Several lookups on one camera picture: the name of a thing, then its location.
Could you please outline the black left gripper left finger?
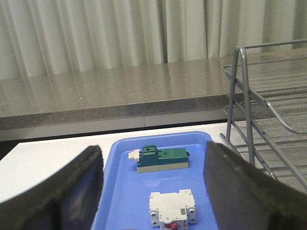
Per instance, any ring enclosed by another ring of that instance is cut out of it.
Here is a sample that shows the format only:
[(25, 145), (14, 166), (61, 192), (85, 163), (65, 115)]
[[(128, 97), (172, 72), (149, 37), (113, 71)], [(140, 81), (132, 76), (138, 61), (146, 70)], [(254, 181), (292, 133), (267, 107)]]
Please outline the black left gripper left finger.
[(58, 172), (0, 204), (2, 230), (89, 230), (103, 191), (103, 157), (88, 146)]

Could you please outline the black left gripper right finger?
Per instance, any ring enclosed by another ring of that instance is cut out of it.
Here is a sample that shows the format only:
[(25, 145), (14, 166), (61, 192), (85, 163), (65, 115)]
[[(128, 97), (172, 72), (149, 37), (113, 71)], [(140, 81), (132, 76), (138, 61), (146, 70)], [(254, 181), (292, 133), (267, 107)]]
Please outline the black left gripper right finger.
[(208, 142), (204, 182), (221, 230), (305, 230), (307, 196)]

